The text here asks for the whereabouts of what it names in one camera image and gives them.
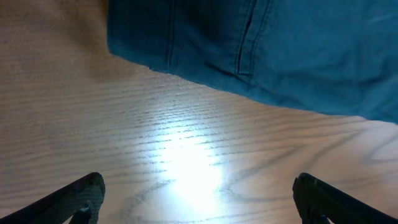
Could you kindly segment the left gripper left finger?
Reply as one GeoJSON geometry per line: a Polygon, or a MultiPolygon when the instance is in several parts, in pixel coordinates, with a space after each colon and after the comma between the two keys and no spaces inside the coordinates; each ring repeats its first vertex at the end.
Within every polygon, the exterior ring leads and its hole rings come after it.
{"type": "Polygon", "coordinates": [[[105,191],[102,175],[93,172],[1,218],[1,224],[97,224],[105,191]]]}

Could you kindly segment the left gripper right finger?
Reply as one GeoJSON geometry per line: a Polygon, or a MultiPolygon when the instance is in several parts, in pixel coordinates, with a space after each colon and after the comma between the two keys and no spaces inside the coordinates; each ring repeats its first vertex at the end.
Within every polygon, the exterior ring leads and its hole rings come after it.
{"type": "Polygon", "coordinates": [[[397,224],[396,218],[308,173],[295,179],[292,190],[303,224],[397,224]]]}

